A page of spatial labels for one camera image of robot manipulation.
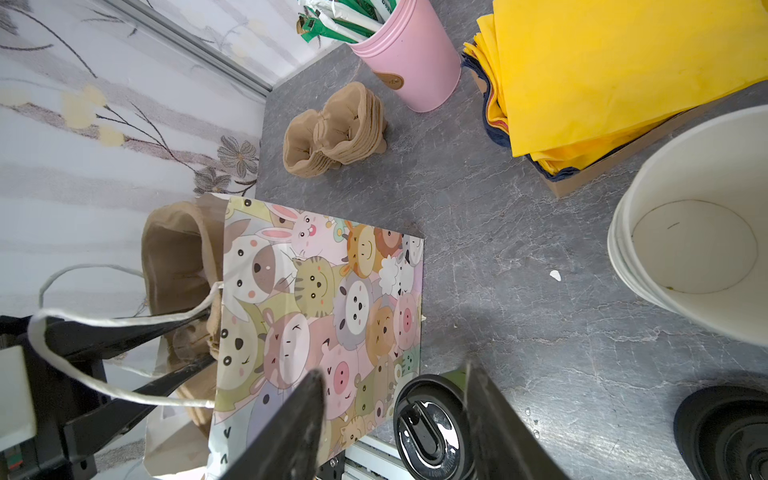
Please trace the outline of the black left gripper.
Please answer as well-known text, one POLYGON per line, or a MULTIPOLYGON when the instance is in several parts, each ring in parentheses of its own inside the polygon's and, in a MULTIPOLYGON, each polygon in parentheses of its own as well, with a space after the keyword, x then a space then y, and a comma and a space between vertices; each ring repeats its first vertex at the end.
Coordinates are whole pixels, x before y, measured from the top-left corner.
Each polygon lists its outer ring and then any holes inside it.
MULTIPOLYGON (((183 320, 159 325, 94 327, 47 317, 48 347, 66 360, 104 360, 116 357, 163 334, 202 320, 210 308, 183 320)), ((10 479, 92 479, 97 475, 95 453, 129 431, 156 406, 109 400, 51 367, 27 340, 28 319, 1 317, 1 346, 20 346, 30 386, 36 434, 1 454, 10 479)), ((138 389, 139 394, 168 396, 214 363, 206 354, 175 372, 138 389)))

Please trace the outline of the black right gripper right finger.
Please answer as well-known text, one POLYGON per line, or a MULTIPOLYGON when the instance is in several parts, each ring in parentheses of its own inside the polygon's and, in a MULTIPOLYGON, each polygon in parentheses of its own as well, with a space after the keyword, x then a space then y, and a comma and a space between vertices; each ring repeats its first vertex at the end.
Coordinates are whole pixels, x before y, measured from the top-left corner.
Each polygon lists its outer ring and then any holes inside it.
POLYGON ((487 372, 466 367, 465 403, 478 479, 565 479, 487 372))

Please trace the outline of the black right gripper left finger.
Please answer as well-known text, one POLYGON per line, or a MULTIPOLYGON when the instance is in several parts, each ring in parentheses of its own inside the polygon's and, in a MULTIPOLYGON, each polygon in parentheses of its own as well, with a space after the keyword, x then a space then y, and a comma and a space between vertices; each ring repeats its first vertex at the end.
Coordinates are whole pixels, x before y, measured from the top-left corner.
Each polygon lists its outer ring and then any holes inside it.
POLYGON ((318 369, 295 390, 284 392, 266 382, 249 405, 238 457, 226 462, 225 479, 313 479, 325 422, 326 389, 318 369))

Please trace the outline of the white paper gift bag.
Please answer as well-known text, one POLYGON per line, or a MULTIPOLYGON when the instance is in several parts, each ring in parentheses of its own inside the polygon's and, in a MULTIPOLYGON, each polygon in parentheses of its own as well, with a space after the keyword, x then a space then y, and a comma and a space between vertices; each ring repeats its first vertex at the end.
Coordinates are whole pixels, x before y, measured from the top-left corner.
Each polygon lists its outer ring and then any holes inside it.
POLYGON ((220 196, 228 200, 222 280, 198 306, 148 317, 151 325, 191 320, 221 297, 218 355, 179 392, 208 435, 207 464, 191 474, 222 478, 247 444, 236 425, 248 421, 264 383, 288 393, 314 369, 326 389, 324 463, 390 420, 418 374, 424 240, 220 196))

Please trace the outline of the brown pulp cup carrier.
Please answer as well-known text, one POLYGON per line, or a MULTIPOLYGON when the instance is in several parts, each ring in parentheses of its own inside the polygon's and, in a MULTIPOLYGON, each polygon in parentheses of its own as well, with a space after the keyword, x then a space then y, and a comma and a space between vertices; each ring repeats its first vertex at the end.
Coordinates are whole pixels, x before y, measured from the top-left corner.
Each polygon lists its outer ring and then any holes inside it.
MULTIPOLYGON (((186 312, 198 306, 223 277, 224 220, 228 200, 206 193, 154 210, 142 234, 141 256, 152 315, 186 312)), ((163 335, 162 363, 176 370, 219 349, 221 297, 211 311, 163 335)))

